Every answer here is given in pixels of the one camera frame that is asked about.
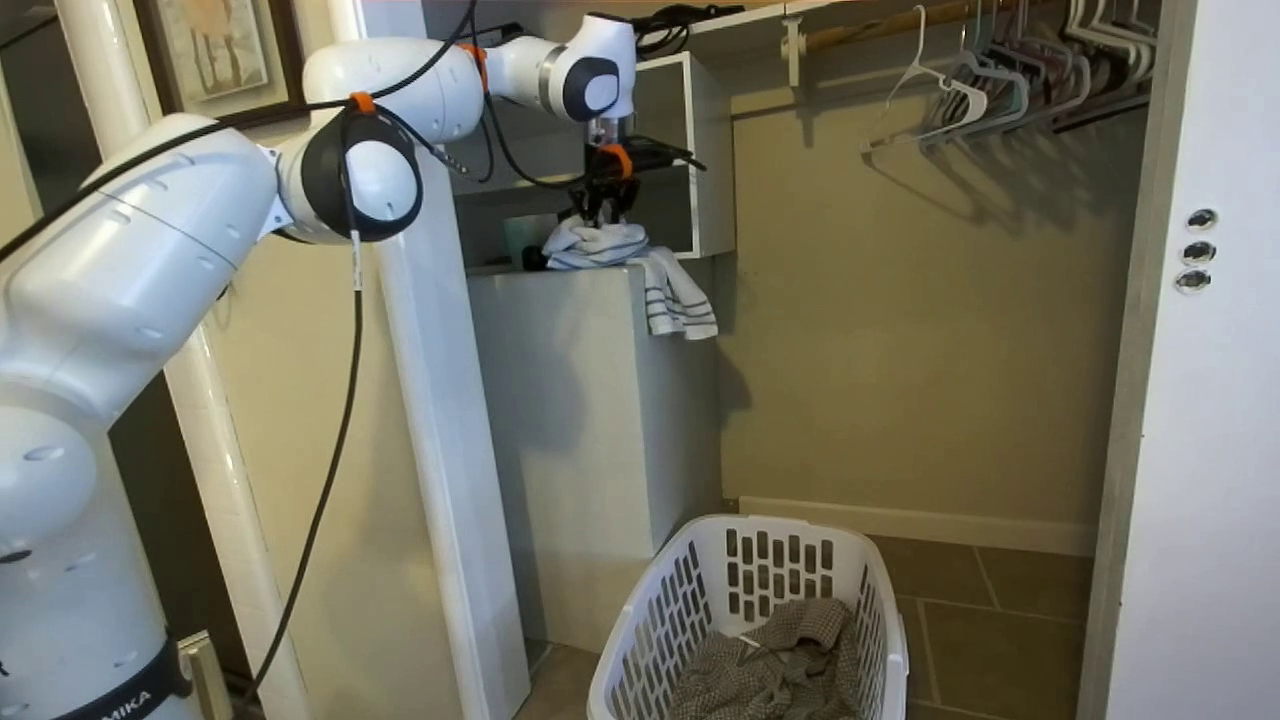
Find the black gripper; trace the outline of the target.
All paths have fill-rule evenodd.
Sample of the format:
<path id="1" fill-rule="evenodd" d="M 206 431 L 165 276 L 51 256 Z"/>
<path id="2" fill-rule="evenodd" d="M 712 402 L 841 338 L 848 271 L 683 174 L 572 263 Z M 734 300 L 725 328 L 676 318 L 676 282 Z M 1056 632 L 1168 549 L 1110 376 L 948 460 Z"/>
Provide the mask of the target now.
<path id="1" fill-rule="evenodd" d="M 583 146 L 583 178 L 572 194 L 575 215 L 589 223 L 620 223 L 639 201 L 639 178 L 665 166 L 665 146 L 631 135 L 623 126 L 606 126 Z"/>

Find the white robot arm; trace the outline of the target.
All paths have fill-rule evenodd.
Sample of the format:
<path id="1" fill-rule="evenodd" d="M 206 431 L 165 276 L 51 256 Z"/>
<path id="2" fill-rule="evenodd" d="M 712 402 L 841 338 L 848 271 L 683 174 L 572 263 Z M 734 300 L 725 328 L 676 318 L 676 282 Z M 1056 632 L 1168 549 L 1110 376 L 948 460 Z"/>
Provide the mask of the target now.
<path id="1" fill-rule="evenodd" d="M 0 306 L 0 720 L 196 720 L 191 679 L 103 454 L 249 254 L 393 242 L 426 215 L 419 152 L 494 97 L 583 131 L 589 180 L 631 174 L 636 30 L 568 39 L 343 39 L 307 56 L 305 135 L 264 150 L 174 112 L 3 250 Z"/>

